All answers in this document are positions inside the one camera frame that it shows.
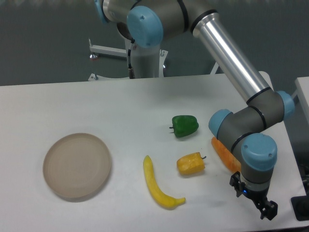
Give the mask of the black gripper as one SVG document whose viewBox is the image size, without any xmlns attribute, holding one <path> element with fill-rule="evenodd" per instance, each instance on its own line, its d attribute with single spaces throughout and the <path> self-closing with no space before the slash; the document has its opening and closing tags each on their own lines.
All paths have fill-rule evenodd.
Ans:
<svg viewBox="0 0 309 232">
<path fill-rule="evenodd" d="M 253 183 L 245 179 L 240 172 L 235 172 L 230 177 L 230 186 L 236 191 L 236 196 L 244 195 L 253 201 L 255 207 L 260 211 L 260 219 L 272 220 L 278 213 L 278 204 L 267 200 L 269 181 L 264 183 Z"/>
</svg>

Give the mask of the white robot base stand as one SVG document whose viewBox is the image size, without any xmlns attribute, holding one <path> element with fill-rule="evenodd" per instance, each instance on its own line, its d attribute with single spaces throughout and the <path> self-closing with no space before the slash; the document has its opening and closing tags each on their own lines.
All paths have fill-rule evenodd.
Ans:
<svg viewBox="0 0 309 232">
<path fill-rule="evenodd" d="M 127 76 L 124 79 L 157 78 L 164 77 L 166 69 L 165 61 L 168 51 L 160 46 L 153 48 L 142 48 L 131 40 L 125 40 L 125 48 L 114 48 L 92 44 L 89 41 L 91 60 L 96 60 L 100 56 L 112 58 L 122 58 L 127 62 Z"/>
</svg>

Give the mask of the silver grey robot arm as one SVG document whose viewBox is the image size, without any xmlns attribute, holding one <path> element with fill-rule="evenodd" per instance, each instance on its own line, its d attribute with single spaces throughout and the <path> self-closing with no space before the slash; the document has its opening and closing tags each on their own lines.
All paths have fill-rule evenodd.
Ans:
<svg viewBox="0 0 309 232">
<path fill-rule="evenodd" d="M 129 77 L 159 76 L 158 50 L 164 39 L 189 31 L 199 38 L 244 99 L 237 113 L 216 112 L 209 121 L 212 134 L 240 162 L 230 178 L 238 196 L 251 199 L 261 218 L 273 219 L 278 206 L 267 199 L 277 161 L 277 145 L 263 131 L 295 110 L 292 97 L 275 92 L 241 53 L 222 26 L 218 12 L 206 0 L 97 0 L 102 22 L 117 24 L 131 41 L 126 49 Z"/>
</svg>

